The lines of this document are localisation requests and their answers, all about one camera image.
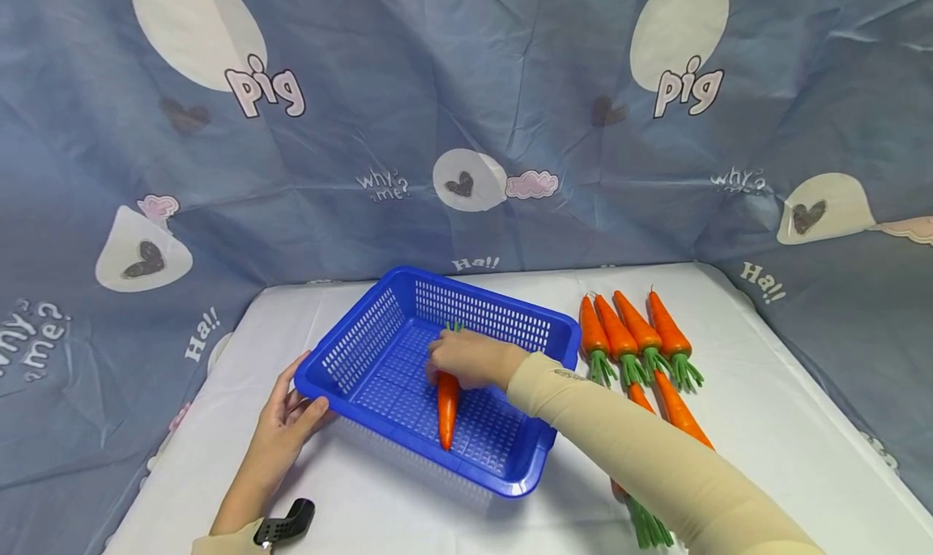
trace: white tabletop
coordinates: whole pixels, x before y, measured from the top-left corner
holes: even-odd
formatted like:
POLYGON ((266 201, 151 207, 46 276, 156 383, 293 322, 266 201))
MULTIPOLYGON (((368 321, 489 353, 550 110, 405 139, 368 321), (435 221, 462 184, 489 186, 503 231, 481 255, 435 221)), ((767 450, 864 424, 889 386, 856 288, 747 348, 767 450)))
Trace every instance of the white tabletop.
MULTIPOLYGON (((680 264, 466 278, 576 317, 588 291, 650 286, 693 342, 706 376, 687 397, 720 455, 830 555, 933 553, 933 518, 802 366, 712 267, 680 264)), ((189 553, 207 532, 272 382, 370 284, 266 290, 250 306, 136 499, 107 555, 189 553)), ((585 373, 581 363, 577 371, 585 373)), ((540 486, 503 501, 348 421, 306 446, 277 497, 317 504, 301 542, 278 553, 488 555, 639 553, 606 475, 558 436, 540 486)), ((669 553, 682 553, 680 548, 669 553)))

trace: pile of carrots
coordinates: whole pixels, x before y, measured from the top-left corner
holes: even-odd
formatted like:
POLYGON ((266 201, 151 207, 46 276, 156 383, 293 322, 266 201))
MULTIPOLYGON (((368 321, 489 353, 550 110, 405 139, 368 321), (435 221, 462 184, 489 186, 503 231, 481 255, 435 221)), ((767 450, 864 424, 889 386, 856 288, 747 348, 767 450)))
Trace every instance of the pile of carrots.
MULTIPOLYGON (((606 370, 603 363, 607 358, 614 360, 620 365, 628 397, 651 413, 654 413, 654 409, 645 397, 642 384, 656 383, 670 424, 714 450, 713 444, 677 393, 675 385, 664 374, 666 370, 681 389, 690 391, 701 387, 704 382, 700 371, 689 362, 692 346, 676 326, 667 308, 664 308, 661 297, 654 289, 650 291, 651 323, 639 314, 622 292, 616 290, 612 299, 619 310, 618 314, 609 306, 606 298, 600 295, 595 295, 595 308, 590 295, 584 296, 581 302, 582 347, 585 357, 590 361, 590 378, 606 387, 610 386, 608 376, 612 373, 606 370), (644 365, 638 362, 639 355, 644 365)), ((624 493, 615 481, 613 488, 616 492, 624 493)), ((625 501, 636 526, 641 549, 662 544, 671 547, 674 544, 661 520, 647 512, 631 495, 626 494, 625 501)))

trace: blue fabric backdrop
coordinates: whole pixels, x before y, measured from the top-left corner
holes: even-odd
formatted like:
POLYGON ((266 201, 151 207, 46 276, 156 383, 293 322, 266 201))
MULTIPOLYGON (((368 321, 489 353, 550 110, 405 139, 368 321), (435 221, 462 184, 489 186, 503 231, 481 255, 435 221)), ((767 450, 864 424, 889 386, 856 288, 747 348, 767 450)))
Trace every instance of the blue fabric backdrop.
POLYGON ((403 263, 710 262, 933 505, 933 0, 0 0, 0 28, 8 553, 102 550, 260 289, 403 263))

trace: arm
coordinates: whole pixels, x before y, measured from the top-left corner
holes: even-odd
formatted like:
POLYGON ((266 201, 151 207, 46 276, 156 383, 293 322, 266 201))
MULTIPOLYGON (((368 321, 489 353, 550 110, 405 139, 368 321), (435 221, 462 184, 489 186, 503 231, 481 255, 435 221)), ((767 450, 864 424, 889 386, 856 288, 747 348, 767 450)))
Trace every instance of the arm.
POLYGON ((443 331, 425 367, 465 389, 495 384, 545 420, 663 520, 694 555, 819 555, 768 495, 706 448, 625 397, 544 354, 469 331, 443 331))
POLYGON ((306 356, 307 352, 297 357, 276 379, 269 401, 259 413, 243 463, 220 503, 210 535, 194 542, 192 555, 268 553, 253 543, 266 505, 302 446, 326 422, 326 398, 311 401, 289 390, 306 356))

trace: basket mesh side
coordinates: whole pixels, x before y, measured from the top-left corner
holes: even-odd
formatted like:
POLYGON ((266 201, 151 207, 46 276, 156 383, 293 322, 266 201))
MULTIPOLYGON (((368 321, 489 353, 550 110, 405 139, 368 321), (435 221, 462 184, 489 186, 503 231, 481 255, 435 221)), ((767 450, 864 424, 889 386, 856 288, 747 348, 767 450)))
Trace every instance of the basket mesh side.
POLYGON ((366 375, 404 322, 403 309, 392 290, 387 289, 327 353, 321 364, 344 395, 366 375))
POLYGON ((442 326, 446 322, 460 322, 466 328, 511 342, 530 352, 543 351, 547 347, 551 324, 522 311, 481 301, 423 280, 415 281, 414 297, 415 313, 423 320, 442 326))

